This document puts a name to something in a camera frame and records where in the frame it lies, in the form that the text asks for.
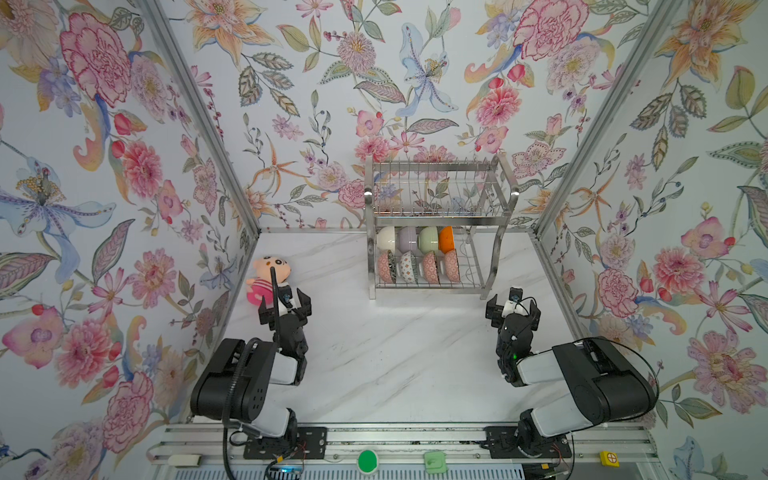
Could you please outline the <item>patterned bowl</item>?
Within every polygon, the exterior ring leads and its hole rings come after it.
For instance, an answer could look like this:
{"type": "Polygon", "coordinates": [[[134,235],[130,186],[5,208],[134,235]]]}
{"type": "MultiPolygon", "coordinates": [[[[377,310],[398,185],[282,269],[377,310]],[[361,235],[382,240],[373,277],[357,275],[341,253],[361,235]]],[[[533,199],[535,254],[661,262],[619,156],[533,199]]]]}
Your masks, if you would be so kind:
{"type": "Polygon", "coordinates": [[[381,252],[377,258],[378,277],[385,285],[392,285],[397,280],[397,267],[392,250],[381,252]]]}
{"type": "Polygon", "coordinates": [[[399,278],[408,285],[418,283],[418,263],[412,252],[406,252],[401,255],[398,262],[399,278]]]}
{"type": "Polygon", "coordinates": [[[439,269],[437,256],[434,251],[426,253],[421,262],[422,275],[428,285],[439,285],[439,269]]]}
{"type": "Polygon", "coordinates": [[[451,283],[460,283],[460,265],[458,260],[458,253],[456,249],[452,249],[443,256],[443,271],[446,278],[451,283]]]}

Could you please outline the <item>orange white bowl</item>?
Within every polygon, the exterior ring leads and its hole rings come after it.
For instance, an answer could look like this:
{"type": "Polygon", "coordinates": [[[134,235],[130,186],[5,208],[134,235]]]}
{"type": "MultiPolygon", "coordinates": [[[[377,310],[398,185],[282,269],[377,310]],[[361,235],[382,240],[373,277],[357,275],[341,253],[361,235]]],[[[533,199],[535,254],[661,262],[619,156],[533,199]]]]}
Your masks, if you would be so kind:
{"type": "Polygon", "coordinates": [[[452,226],[443,227],[438,234],[438,247],[443,254],[455,249],[455,234],[452,226]]]}

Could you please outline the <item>patterned bowl front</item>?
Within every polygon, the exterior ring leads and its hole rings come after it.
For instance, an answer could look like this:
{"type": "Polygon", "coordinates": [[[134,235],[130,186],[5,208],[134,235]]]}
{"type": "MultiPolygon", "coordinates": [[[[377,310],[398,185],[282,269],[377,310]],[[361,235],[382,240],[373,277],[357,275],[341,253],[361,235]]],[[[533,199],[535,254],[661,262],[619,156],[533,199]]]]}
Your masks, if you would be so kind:
{"type": "Polygon", "coordinates": [[[392,250],[381,252],[377,258],[378,277],[385,285],[392,285],[397,280],[397,267],[392,250]]]}

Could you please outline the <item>green bowl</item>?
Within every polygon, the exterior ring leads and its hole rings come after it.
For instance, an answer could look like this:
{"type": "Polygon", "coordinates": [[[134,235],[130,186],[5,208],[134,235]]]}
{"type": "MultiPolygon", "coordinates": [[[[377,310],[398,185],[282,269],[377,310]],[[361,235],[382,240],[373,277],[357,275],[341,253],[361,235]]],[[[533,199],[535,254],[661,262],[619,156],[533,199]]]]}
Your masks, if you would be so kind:
{"type": "Polygon", "coordinates": [[[439,232],[435,226],[423,227],[418,232],[418,249],[424,255],[437,252],[439,248],[439,232]]]}

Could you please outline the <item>cream bowl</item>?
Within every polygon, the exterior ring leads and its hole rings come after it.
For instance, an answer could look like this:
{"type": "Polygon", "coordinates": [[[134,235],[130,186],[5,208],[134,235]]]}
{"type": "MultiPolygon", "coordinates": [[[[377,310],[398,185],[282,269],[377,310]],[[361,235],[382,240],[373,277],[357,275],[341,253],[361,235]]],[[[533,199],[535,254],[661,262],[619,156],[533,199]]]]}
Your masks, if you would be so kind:
{"type": "Polygon", "coordinates": [[[397,232],[392,225],[382,227],[376,235],[376,245],[381,252],[397,253],[397,232]]]}

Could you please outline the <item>purple bowl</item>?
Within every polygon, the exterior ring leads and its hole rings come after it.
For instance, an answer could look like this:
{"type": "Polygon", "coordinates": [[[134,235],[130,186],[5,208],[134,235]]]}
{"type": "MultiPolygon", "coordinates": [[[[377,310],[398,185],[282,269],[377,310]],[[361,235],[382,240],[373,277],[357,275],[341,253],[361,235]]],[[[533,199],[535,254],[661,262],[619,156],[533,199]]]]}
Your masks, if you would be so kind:
{"type": "Polygon", "coordinates": [[[418,247],[418,232],[413,226],[399,227],[397,231],[397,248],[400,253],[420,253],[418,247]]]}

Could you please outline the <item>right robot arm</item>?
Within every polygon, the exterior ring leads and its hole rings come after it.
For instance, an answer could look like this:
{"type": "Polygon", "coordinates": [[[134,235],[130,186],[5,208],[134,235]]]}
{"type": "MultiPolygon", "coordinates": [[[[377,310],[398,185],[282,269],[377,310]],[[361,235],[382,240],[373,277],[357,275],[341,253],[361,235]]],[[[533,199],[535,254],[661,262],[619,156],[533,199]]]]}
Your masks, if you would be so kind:
{"type": "Polygon", "coordinates": [[[559,398],[520,415],[518,430],[528,443],[634,420],[655,407],[657,391],[615,341],[585,337],[534,352],[541,310],[520,289],[513,288],[502,304],[496,297],[488,300],[485,318],[497,331],[495,354],[506,382],[515,387],[562,382],[567,387],[559,398]]]}

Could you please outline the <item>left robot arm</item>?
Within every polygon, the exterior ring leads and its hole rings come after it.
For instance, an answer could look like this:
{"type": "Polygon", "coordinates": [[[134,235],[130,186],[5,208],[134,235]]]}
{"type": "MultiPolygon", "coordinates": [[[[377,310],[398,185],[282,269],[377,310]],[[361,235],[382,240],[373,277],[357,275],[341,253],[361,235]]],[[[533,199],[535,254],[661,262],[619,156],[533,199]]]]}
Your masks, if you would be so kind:
{"type": "Polygon", "coordinates": [[[273,338],[222,340],[192,390],[191,413],[257,438],[287,436],[295,413],[270,399],[268,391],[303,380],[309,350],[304,326],[311,314],[308,295],[280,286],[274,304],[259,308],[259,321],[273,338]]]}

